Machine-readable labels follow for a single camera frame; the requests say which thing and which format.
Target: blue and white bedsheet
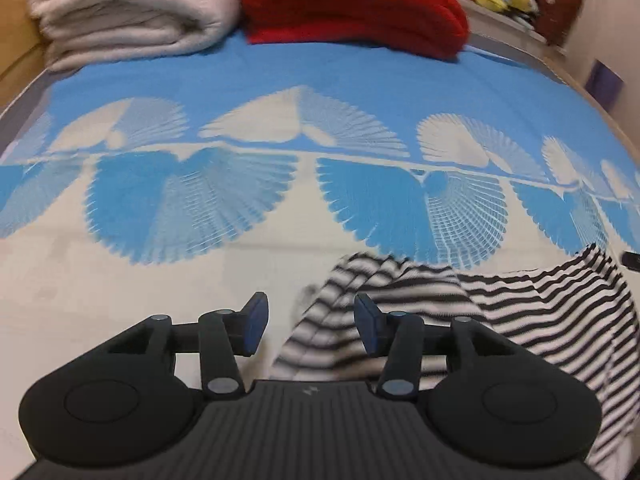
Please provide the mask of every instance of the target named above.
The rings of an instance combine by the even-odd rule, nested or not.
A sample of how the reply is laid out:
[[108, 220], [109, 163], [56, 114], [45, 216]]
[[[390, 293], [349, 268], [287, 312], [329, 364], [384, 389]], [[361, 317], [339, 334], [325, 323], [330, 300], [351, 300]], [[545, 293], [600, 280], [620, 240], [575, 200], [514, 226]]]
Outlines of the blue and white bedsheet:
[[0, 301], [127, 324], [265, 290], [268, 363], [343, 254], [551, 266], [640, 251], [639, 206], [599, 114], [533, 70], [238, 34], [52, 87], [0, 165]]

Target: red folded blanket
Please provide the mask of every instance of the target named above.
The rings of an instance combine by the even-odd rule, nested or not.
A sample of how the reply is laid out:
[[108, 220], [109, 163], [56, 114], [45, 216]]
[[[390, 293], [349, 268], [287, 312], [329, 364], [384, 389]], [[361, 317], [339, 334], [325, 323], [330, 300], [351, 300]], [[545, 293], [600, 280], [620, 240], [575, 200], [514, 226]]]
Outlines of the red folded blanket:
[[242, 0], [251, 43], [370, 40], [439, 59], [468, 37], [456, 0]]

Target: striped cloth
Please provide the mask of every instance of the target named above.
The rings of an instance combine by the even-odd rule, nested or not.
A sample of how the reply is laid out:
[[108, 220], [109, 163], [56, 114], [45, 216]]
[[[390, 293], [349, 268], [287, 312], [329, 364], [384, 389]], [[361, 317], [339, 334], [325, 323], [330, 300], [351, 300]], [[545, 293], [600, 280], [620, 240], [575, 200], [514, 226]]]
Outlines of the striped cloth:
[[[274, 363], [273, 377], [375, 380], [384, 358], [367, 357], [353, 321], [366, 292], [381, 310], [404, 310], [447, 325], [469, 316], [583, 381], [603, 411], [587, 459], [596, 471], [633, 430], [640, 408], [639, 328], [633, 299], [610, 256], [590, 246], [564, 264], [501, 276], [359, 253], [332, 270]], [[442, 356], [422, 359], [420, 387], [446, 374]]]

